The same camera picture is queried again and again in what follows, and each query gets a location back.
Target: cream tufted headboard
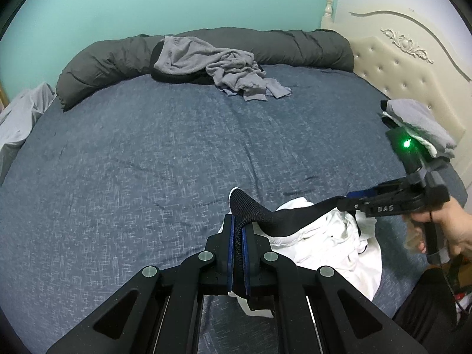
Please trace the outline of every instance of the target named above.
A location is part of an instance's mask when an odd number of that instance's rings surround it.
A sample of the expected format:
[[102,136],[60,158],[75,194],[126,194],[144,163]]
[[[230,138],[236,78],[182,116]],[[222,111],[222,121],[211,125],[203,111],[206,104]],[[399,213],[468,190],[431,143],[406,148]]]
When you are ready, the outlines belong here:
[[332,18],[327,0],[322,29],[349,40],[354,72],[391,99],[416,99],[458,142],[452,165],[465,186],[472,183],[472,71],[449,41],[411,9],[359,8]]

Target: carved floral ornament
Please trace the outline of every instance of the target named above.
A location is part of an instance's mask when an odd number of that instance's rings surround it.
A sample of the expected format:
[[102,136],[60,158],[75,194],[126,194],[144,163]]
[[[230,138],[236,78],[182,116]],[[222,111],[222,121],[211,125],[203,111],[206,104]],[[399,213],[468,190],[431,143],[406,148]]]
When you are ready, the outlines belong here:
[[418,57],[421,60],[424,60],[428,63],[434,63],[428,57],[428,54],[424,49],[421,49],[418,44],[415,44],[412,39],[406,37],[403,34],[399,34],[398,32],[394,32],[391,29],[381,29],[381,32],[384,33],[389,39],[392,40],[392,44],[395,44],[399,47],[402,52],[408,53],[413,57]]

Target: black cable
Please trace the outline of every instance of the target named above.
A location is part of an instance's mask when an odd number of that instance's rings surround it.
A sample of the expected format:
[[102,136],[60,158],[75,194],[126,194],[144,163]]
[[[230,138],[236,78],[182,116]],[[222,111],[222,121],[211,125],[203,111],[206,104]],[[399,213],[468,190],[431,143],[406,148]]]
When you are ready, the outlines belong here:
[[[433,222],[433,213],[431,212],[431,210],[430,210],[430,221],[431,221],[432,224],[434,223],[434,222]],[[455,294],[454,294],[454,290],[452,289],[452,286],[451,286],[451,284],[449,283],[448,277],[447,277],[446,274],[445,274],[444,268],[443,268],[443,266],[442,266],[442,262],[440,262],[440,267],[441,267],[441,272],[443,273],[443,277],[444,277],[445,283],[446,283],[446,285],[448,285],[449,291],[451,292],[451,295],[452,295],[452,297],[454,298],[455,303],[457,304],[457,306],[458,306],[459,309],[461,310],[461,313],[464,313],[465,315],[469,315],[469,312],[467,312],[467,311],[462,307],[462,305],[460,304],[460,302],[456,299]]]

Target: person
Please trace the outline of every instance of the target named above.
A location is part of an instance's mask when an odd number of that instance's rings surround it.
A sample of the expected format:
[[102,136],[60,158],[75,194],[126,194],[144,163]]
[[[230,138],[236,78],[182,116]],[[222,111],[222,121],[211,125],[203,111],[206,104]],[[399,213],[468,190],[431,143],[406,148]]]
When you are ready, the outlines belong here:
[[[421,228],[410,220],[438,223],[448,240],[451,256],[472,258],[472,215],[455,198],[440,209],[404,216],[409,232],[416,232],[417,249],[426,252]],[[455,299],[442,268],[430,268],[419,279],[412,293],[393,317],[403,330],[420,342],[429,354],[471,354],[472,317],[457,322]]]

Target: teal wall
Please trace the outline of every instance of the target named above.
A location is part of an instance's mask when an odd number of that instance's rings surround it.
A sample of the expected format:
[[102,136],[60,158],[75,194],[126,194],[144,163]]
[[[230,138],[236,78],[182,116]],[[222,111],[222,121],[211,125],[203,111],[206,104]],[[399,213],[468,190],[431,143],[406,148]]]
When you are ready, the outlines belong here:
[[220,26],[314,30],[325,1],[26,0],[0,40],[0,81],[10,100],[43,81],[55,85],[89,44],[140,33]]

